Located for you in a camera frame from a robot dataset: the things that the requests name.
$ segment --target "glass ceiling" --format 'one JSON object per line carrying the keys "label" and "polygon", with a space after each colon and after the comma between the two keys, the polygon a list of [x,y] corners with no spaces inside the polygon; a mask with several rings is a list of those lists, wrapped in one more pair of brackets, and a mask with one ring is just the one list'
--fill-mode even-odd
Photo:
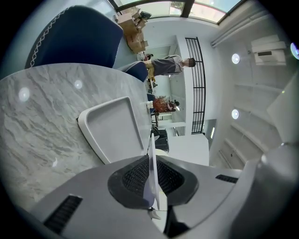
{"label": "glass ceiling", "polygon": [[219,24],[226,17],[226,14],[240,1],[245,0],[182,0],[157,1],[145,0],[109,0],[115,10],[121,13],[134,12],[136,8],[151,13],[151,18],[181,16],[197,18]]}

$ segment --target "navy chair back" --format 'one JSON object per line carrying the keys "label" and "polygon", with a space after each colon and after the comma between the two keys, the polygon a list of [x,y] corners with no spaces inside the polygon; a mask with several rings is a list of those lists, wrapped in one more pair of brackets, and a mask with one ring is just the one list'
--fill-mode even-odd
{"label": "navy chair back", "polygon": [[53,63],[113,67],[123,31],[115,22],[85,6],[58,14],[41,32],[25,68]]}
{"label": "navy chair back", "polygon": [[144,62],[142,61],[133,62],[131,64],[122,66],[118,70],[132,75],[142,82],[144,82],[148,77],[148,70],[146,69]]}

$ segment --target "desk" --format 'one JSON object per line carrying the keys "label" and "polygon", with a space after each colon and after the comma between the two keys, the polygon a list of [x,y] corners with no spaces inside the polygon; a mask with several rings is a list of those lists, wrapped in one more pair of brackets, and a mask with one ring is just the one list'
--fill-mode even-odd
{"label": "desk", "polygon": [[61,63],[2,79],[0,163],[13,201],[28,210],[77,173],[102,165],[76,119],[85,109],[123,96],[131,99],[147,148],[151,117],[145,84],[131,75],[96,65]]}

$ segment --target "black railing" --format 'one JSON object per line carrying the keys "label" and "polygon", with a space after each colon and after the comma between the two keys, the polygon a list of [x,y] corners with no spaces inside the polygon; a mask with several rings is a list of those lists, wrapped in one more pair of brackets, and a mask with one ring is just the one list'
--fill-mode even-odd
{"label": "black railing", "polygon": [[205,67],[198,38],[186,38],[186,41],[190,58],[196,61],[196,66],[192,67],[194,93],[192,134],[201,134],[206,109]]}

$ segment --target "white plastic tray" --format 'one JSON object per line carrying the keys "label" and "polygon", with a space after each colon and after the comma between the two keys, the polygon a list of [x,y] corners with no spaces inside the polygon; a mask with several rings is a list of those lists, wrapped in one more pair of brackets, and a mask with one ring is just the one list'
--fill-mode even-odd
{"label": "white plastic tray", "polygon": [[144,153],[129,97],[117,98],[84,110],[79,127],[99,158],[105,163]]}

